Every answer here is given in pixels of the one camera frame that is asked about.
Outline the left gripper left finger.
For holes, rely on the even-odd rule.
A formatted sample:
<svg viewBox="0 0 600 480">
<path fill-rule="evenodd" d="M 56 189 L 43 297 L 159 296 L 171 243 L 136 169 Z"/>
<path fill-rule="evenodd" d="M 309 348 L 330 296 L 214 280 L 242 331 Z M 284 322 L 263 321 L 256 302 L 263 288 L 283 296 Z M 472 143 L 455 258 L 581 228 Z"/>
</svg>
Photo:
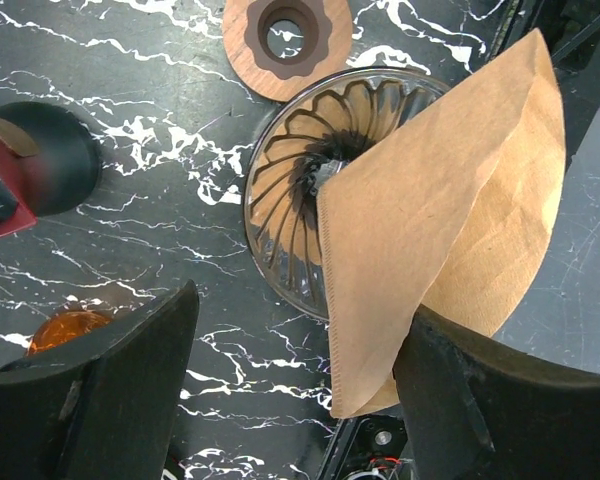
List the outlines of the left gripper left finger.
<svg viewBox="0 0 600 480">
<path fill-rule="evenodd" d="M 0 479 L 159 479 L 199 315 L 193 281 L 0 368 Z"/>
</svg>

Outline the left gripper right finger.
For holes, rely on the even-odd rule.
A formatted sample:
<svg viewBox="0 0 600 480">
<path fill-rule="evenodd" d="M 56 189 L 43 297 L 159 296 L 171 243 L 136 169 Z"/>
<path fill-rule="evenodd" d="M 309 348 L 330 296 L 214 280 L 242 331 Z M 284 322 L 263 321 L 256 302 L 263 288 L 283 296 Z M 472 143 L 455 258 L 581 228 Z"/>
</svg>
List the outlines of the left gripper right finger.
<svg viewBox="0 0 600 480">
<path fill-rule="evenodd" d="M 600 374 L 421 306 L 393 368 L 419 479 L 600 479 Z"/>
</svg>

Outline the orange glass carafe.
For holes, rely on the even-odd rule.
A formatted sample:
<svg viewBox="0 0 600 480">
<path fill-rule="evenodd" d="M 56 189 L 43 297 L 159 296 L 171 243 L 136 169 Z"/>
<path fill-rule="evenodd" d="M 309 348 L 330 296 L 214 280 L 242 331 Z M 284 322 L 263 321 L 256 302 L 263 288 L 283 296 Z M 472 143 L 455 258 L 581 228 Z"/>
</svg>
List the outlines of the orange glass carafe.
<svg viewBox="0 0 600 480">
<path fill-rule="evenodd" d="M 102 328 L 112 319 L 95 311 L 73 310 L 54 315 L 33 335 L 26 355 L 32 356 Z"/>
</svg>

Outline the brown paper coffee filter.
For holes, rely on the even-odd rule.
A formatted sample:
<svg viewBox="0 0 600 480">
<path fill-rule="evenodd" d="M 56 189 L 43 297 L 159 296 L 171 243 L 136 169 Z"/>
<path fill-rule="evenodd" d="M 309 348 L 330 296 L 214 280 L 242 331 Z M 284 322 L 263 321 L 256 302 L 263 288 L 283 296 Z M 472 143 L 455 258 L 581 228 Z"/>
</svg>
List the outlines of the brown paper coffee filter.
<svg viewBox="0 0 600 480">
<path fill-rule="evenodd" d="M 546 254 L 565 164 L 563 101 L 533 30 L 321 187 L 334 417 L 397 403 L 418 307 L 500 329 Z"/>
</svg>

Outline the red black dripper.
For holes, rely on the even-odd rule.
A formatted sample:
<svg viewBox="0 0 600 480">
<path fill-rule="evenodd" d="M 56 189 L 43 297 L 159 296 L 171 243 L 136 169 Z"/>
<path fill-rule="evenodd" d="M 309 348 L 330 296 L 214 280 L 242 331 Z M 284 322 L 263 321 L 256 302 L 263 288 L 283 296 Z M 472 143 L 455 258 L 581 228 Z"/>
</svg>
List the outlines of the red black dripper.
<svg viewBox="0 0 600 480">
<path fill-rule="evenodd" d="M 98 143 L 69 110 L 35 101 L 0 106 L 0 237 L 82 204 L 102 168 Z"/>
</svg>

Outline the clear glass dripper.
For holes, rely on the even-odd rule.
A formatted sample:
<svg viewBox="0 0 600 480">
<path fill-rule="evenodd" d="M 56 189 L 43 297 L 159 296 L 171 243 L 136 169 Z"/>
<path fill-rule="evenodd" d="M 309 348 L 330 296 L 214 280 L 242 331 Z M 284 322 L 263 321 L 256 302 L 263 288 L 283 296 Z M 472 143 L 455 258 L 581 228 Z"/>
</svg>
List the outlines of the clear glass dripper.
<svg viewBox="0 0 600 480">
<path fill-rule="evenodd" d="M 319 189 L 448 90 L 412 68 L 360 67 L 310 85 L 272 118 L 251 156 L 243 218 L 255 265 L 284 300 L 327 319 Z"/>
</svg>

